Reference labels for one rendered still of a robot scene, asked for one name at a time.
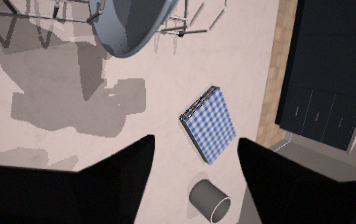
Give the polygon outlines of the grey round plate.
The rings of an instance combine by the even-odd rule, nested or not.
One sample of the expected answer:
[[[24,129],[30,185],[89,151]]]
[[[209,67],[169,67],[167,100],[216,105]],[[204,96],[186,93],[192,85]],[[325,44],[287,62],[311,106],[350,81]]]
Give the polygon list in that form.
[[[106,0],[102,14],[93,19],[97,36],[112,56],[133,56],[149,42],[178,1]]]

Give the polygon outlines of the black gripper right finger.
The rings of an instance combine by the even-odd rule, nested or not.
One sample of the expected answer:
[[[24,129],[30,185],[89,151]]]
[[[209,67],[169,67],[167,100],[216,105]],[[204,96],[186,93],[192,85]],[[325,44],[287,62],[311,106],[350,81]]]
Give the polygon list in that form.
[[[262,224],[356,224],[356,181],[336,181],[245,137],[237,153]]]

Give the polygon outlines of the silver wire dish rack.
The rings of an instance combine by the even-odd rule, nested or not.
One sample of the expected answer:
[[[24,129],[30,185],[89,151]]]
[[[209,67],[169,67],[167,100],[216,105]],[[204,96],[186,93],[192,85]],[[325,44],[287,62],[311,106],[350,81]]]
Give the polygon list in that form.
[[[69,21],[78,21],[78,22],[86,22],[86,23],[93,23],[93,19],[96,18],[97,16],[102,14],[102,10],[104,10],[104,6],[105,6],[105,1],[106,0],[101,0],[100,3],[100,9],[99,11],[97,11],[96,13],[94,13],[92,16],[90,16],[88,19],[80,19],[80,18],[72,18],[72,17],[63,17],[63,16],[57,16],[58,10],[60,5],[58,3],[60,3],[60,0],[55,0],[56,4],[54,6],[54,11],[53,11],[53,15],[46,15],[46,14],[37,14],[37,13],[28,13],[28,12],[18,12],[14,9],[14,7],[12,6],[12,4],[9,2],[9,0],[2,0],[7,7],[11,10],[0,10],[0,14],[10,14],[10,15],[21,15],[21,16],[31,16],[31,17],[41,17],[41,18],[50,18],[50,19],[60,19],[60,20],[69,20]],[[198,15],[200,14],[200,12],[202,11],[202,9],[205,6],[205,2],[202,3],[202,5],[200,6],[200,8],[198,9],[197,13],[195,14],[195,16],[193,17],[192,21],[190,22],[190,26],[193,25],[193,23],[195,22],[196,18],[198,17]],[[169,15],[169,17],[166,19],[166,21],[169,20],[169,18],[175,18],[175,19],[180,19],[180,20],[184,20],[185,21],[185,26],[181,26],[181,27],[174,27],[174,28],[167,28],[167,29],[158,29],[157,32],[164,32],[164,33],[171,33],[171,34],[178,34],[179,37],[183,37],[185,34],[192,34],[192,33],[204,33],[204,32],[208,32],[208,29],[206,30],[197,30],[197,31],[187,31],[187,29],[189,28],[189,26],[187,25],[187,20],[188,20],[188,5],[189,5],[189,0],[186,1],[186,17],[182,18],[182,17],[177,17],[177,16],[173,16],[172,13],[174,11],[172,11],[172,13]],[[223,9],[222,12],[219,14],[219,16],[216,18],[216,20],[213,22],[213,24],[210,26],[210,30],[212,30],[212,28],[215,26],[215,24],[218,22],[218,20],[221,18],[221,16],[224,14],[226,10]],[[183,31],[179,31],[179,32],[174,32],[173,30],[180,30],[180,29],[185,29],[185,31],[187,32],[183,32]]]

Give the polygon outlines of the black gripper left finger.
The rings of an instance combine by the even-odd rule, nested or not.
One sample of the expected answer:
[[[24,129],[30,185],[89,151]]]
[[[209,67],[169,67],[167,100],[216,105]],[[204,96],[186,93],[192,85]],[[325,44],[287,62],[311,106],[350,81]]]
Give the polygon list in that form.
[[[148,134],[78,172],[0,165],[0,213],[69,224],[134,224],[152,169]]]

